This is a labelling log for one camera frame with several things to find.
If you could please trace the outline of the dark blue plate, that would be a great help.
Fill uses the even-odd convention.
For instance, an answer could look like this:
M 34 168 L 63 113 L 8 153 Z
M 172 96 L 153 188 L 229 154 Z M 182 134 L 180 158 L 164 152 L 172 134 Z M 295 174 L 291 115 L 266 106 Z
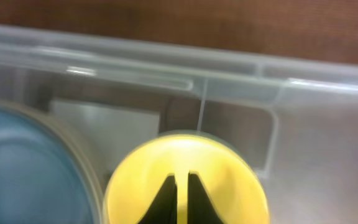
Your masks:
M 93 209 L 56 135 L 0 108 L 0 223 L 96 223 Z

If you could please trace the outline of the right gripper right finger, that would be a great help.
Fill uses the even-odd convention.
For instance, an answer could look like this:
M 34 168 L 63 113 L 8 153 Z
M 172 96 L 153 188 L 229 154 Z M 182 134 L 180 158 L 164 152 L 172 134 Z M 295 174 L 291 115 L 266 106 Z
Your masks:
M 188 224 L 223 224 L 199 176 L 188 174 Z

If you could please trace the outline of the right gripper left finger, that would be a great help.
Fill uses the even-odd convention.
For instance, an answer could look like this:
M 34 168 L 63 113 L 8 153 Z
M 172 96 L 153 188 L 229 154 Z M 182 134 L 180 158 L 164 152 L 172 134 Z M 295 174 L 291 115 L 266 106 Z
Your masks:
M 177 224 L 177 184 L 168 175 L 138 224 Z

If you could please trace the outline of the yellow bowl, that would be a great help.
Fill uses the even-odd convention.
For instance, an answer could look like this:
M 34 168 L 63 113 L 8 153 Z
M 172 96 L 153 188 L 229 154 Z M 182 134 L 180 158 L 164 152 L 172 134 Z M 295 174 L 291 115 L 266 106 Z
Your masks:
M 155 138 L 137 146 L 121 161 L 106 189 L 104 221 L 138 223 L 164 180 L 174 175 L 177 223 L 187 224 L 189 173 L 199 176 L 224 223 L 269 223 L 264 190 L 247 163 L 224 144 L 187 134 Z

